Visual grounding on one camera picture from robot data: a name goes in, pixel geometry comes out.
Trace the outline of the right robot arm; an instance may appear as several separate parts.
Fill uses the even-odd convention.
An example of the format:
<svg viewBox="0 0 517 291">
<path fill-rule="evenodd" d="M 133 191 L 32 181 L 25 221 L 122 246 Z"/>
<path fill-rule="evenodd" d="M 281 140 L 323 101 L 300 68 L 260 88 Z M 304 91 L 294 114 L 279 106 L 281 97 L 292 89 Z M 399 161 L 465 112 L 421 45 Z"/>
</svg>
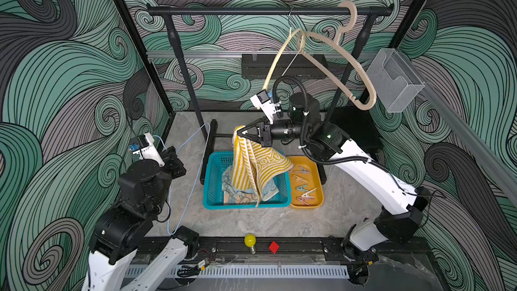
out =
<svg viewBox="0 0 517 291">
<path fill-rule="evenodd" d="M 296 84 L 299 92 L 289 98 L 284 113 L 277 96 L 280 82 Z M 264 116 L 244 126 L 237 137 L 270 148 L 275 140 L 299 141 L 304 155 L 316 164 L 334 165 L 353 177 L 382 205 L 380 215 L 354 226 L 346 241 L 358 251 L 370 251 L 386 241 L 406 243 L 421 228 L 424 210 L 430 203 L 429 191 L 405 183 L 371 158 L 339 126 L 322 120 L 319 101 L 300 80 L 288 76 L 277 79 L 272 91 L 261 90 L 251 97 L 253 106 Z"/>
</svg>

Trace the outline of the black case on floor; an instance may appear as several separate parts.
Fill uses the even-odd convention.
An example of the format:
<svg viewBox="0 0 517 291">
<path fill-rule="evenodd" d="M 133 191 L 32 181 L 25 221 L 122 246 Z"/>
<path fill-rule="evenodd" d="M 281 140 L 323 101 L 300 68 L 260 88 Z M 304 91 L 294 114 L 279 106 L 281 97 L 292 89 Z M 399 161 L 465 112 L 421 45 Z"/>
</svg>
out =
<svg viewBox="0 0 517 291">
<path fill-rule="evenodd" d="M 368 154 L 375 154 L 383 148 L 380 133 L 368 111 L 355 106 L 337 107 L 330 122 L 343 129 Z"/>
</svg>

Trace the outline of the green clothespin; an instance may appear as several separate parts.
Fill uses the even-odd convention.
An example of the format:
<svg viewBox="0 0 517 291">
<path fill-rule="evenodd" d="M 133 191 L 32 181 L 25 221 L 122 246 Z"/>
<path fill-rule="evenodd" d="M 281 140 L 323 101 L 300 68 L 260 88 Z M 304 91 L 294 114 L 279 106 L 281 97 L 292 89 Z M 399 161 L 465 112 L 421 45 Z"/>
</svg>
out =
<svg viewBox="0 0 517 291">
<path fill-rule="evenodd" d="M 296 191 L 298 191 L 298 192 L 300 192 L 302 194 L 304 194 L 304 193 L 311 193 L 312 192 L 312 190 L 307 189 L 307 185 L 297 186 L 296 187 Z"/>
</svg>

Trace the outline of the yellow striped towel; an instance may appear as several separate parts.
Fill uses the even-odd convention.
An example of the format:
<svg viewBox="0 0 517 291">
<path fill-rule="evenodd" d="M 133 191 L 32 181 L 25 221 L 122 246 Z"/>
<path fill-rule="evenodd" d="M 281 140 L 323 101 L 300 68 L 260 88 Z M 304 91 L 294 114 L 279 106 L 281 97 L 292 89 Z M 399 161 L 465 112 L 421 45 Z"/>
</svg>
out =
<svg viewBox="0 0 517 291">
<path fill-rule="evenodd" d="M 293 163 L 277 150 L 237 136 L 235 128 L 232 143 L 234 151 L 231 183 L 238 190 L 253 189 L 257 203 L 261 202 L 261 188 L 277 175 L 288 173 Z"/>
</svg>

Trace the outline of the clear acrylic wall box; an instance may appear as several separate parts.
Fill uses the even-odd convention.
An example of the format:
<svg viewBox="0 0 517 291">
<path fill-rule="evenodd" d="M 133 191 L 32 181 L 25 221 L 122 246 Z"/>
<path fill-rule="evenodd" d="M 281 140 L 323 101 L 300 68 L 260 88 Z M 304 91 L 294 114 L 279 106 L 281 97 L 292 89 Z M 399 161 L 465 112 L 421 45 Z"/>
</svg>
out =
<svg viewBox="0 0 517 291">
<path fill-rule="evenodd" d="M 402 113 L 425 87 L 408 56 L 395 48 L 379 50 L 367 74 L 388 113 Z"/>
</svg>

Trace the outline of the blue wire hanger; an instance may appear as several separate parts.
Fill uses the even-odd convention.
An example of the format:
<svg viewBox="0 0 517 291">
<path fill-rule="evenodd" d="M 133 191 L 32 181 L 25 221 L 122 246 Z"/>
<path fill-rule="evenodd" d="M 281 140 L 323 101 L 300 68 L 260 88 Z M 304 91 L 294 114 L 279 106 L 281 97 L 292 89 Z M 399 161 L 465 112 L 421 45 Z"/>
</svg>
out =
<svg viewBox="0 0 517 291">
<path fill-rule="evenodd" d="M 172 181 L 167 202 L 171 208 L 164 208 L 159 222 L 154 222 L 149 236 L 168 236 L 182 226 L 190 226 L 192 217 L 201 207 L 203 188 L 200 184 L 201 168 L 210 124 L 185 122 L 171 127 L 166 145 L 174 146 L 179 159 L 186 168 L 186 175 Z"/>
</svg>

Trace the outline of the yellow plastic tray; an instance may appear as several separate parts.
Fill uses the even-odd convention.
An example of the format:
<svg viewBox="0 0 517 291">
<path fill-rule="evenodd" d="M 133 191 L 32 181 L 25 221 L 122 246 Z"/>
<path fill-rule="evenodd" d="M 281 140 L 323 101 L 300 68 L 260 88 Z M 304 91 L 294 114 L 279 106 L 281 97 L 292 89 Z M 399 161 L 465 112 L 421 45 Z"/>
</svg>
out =
<svg viewBox="0 0 517 291">
<path fill-rule="evenodd" d="M 288 156 L 294 167 L 289 171 L 290 193 L 289 205 L 297 210 L 312 210 L 324 202 L 323 184 L 317 164 L 305 156 Z"/>
</svg>

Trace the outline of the teal perforated plastic basket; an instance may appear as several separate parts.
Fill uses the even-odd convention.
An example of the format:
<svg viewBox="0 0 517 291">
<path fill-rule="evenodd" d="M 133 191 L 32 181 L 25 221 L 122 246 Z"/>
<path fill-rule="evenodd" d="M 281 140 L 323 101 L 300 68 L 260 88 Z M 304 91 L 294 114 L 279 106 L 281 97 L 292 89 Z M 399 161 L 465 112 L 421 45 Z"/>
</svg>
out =
<svg viewBox="0 0 517 291">
<path fill-rule="evenodd" d="M 284 173 L 275 176 L 275 184 L 279 193 L 267 202 L 253 203 L 249 205 L 224 205 L 222 191 L 222 174 L 227 167 L 233 165 L 234 156 L 230 151 L 214 152 L 209 157 L 205 184 L 203 188 L 203 205 L 208 210 L 237 210 L 253 208 L 288 207 L 292 201 L 290 195 L 289 174 Z"/>
</svg>

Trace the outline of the light blue towel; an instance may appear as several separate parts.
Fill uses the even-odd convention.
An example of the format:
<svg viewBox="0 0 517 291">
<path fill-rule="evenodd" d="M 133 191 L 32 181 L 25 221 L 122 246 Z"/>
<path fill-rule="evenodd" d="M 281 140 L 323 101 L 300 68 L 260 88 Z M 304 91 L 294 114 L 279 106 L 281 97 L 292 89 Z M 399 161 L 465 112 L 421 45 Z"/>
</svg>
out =
<svg viewBox="0 0 517 291">
<path fill-rule="evenodd" d="M 261 188 L 261 201 L 267 202 L 279 193 L 275 180 L 271 179 Z"/>
</svg>

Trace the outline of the pink wooden hanger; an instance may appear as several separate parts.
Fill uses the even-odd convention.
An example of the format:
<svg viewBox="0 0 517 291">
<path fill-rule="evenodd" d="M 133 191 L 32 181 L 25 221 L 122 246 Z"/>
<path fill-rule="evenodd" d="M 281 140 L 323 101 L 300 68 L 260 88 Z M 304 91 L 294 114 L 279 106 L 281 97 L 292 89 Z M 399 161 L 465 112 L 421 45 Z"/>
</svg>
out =
<svg viewBox="0 0 517 291">
<path fill-rule="evenodd" d="M 302 32 L 302 34 L 299 36 L 299 39 L 297 40 L 297 49 L 300 51 L 300 53 L 305 56 L 311 62 L 314 66 L 316 66 L 320 71 L 323 72 L 324 75 L 326 75 L 334 84 L 337 85 L 338 89 L 342 91 L 343 94 L 346 95 L 346 97 L 349 99 L 350 102 L 352 102 L 358 109 L 360 110 L 370 110 L 374 107 L 376 103 L 376 90 L 368 77 L 367 73 L 363 69 L 362 65 L 354 58 L 350 53 L 348 53 L 343 47 L 339 45 L 339 41 L 341 37 L 346 33 L 349 32 L 357 22 L 358 17 L 358 9 L 356 5 L 352 1 L 344 1 L 338 5 L 339 8 L 347 8 L 351 15 L 350 15 L 350 21 L 346 26 L 339 26 L 337 31 L 335 32 L 334 39 L 331 40 L 330 38 L 323 36 L 321 34 L 318 34 L 316 32 Z M 332 72 L 330 72 L 325 66 L 323 66 L 320 62 L 318 62 L 315 58 L 311 57 L 305 50 L 305 41 L 306 39 L 316 39 L 320 42 L 323 42 L 324 44 L 327 44 L 331 48 L 333 48 L 339 55 L 342 56 L 347 62 L 348 65 L 353 67 L 356 73 L 359 75 L 359 77 L 362 79 L 364 85 L 366 86 L 366 89 L 370 93 L 370 98 L 367 101 L 367 103 L 363 103 L 359 101 L 359 98 L 356 97 L 349 88 L 343 84 L 343 82 L 338 79 L 335 75 L 333 75 Z"/>
</svg>

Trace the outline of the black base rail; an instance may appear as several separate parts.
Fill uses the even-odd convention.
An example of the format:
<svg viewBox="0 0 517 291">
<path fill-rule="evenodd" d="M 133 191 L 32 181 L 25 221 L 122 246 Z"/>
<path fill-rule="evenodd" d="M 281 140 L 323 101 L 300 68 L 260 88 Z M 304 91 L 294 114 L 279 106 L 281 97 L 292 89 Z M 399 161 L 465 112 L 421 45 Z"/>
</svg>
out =
<svg viewBox="0 0 517 291">
<path fill-rule="evenodd" d="M 235 259 L 296 258 L 312 257 L 326 262 L 339 264 L 363 264 L 393 254 L 415 255 L 430 252 L 424 238 L 412 238 L 409 242 L 399 244 L 391 241 L 382 242 L 368 251 L 359 251 L 342 237 L 257 237 L 255 253 L 244 243 L 244 237 L 201 237 L 198 251 L 185 260 L 191 264 L 202 259 L 210 259 L 218 264 L 226 264 Z"/>
</svg>

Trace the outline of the orange clothespin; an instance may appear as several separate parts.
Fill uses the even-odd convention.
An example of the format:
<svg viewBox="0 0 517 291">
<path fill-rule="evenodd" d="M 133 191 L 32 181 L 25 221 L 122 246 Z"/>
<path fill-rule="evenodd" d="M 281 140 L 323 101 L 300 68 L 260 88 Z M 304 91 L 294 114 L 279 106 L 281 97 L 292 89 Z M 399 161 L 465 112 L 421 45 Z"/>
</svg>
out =
<svg viewBox="0 0 517 291">
<path fill-rule="evenodd" d="M 308 183 L 308 180 L 301 177 L 301 176 L 297 176 L 297 175 L 293 175 L 293 178 L 296 180 L 296 181 L 300 181 L 300 182 L 303 182 L 303 183 Z"/>
</svg>

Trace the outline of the bunny pattern towel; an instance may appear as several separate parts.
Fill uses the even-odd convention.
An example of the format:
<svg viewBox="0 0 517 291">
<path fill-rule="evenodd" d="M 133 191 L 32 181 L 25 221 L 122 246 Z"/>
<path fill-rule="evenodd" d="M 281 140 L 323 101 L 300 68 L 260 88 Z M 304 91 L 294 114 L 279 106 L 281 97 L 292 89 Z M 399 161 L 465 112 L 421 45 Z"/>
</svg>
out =
<svg viewBox="0 0 517 291">
<path fill-rule="evenodd" d="M 238 190 L 231 183 L 233 166 L 227 167 L 222 174 L 222 191 L 224 205 L 249 205 L 257 203 L 257 194 L 253 189 Z"/>
</svg>

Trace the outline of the cream plastic hanger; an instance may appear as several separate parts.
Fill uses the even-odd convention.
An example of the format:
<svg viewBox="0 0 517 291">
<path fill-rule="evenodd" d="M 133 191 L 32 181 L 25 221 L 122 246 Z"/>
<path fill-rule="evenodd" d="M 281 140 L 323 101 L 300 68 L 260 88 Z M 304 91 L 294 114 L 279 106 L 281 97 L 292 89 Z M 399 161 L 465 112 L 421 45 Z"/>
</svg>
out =
<svg viewBox="0 0 517 291">
<path fill-rule="evenodd" d="M 294 10 L 293 8 L 290 8 L 289 14 L 288 14 L 289 35 L 288 35 L 287 39 L 285 40 L 284 44 L 281 46 L 281 48 L 279 49 L 279 51 L 275 55 L 275 57 L 273 58 L 273 62 L 271 63 L 271 66 L 270 66 L 269 71 L 268 71 L 268 73 L 266 75 L 265 81 L 263 83 L 263 87 L 262 87 L 263 90 L 268 89 L 269 83 L 271 81 L 271 78 L 273 77 L 273 73 L 274 73 L 274 71 L 275 71 L 275 69 L 277 67 L 277 64 L 278 64 L 281 56 L 285 53 L 285 50 L 287 49 L 289 43 L 293 39 L 297 38 L 297 51 L 296 51 L 295 56 L 292 59 L 292 62 L 290 63 L 290 65 L 293 63 L 294 59 L 302 52 L 302 50 L 304 49 L 304 47 L 306 45 L 306 34 L 305 34 L 305 32 L 301 28 L 294 29 L 293 26 L 292 26 L 292 23 L 290 21 L 293 10 Z"/>
</svg>

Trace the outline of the red diamond marker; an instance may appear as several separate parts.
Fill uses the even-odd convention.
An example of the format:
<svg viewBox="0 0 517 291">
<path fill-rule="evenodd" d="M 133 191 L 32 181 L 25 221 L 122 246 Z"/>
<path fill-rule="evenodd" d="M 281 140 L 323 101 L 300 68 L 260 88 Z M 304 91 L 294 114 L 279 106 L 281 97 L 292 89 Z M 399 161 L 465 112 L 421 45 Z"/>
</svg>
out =
<svg viewBox="0 0 517 291">
<path fill-rule="evenodd" d="M 278 243 L 276 243 L 275 241 L 272 241 L 271 244 L 269 245 L 268 249 L 273 254 L 276 254 L 280 250 L 280 245 Z"/>
</svg>

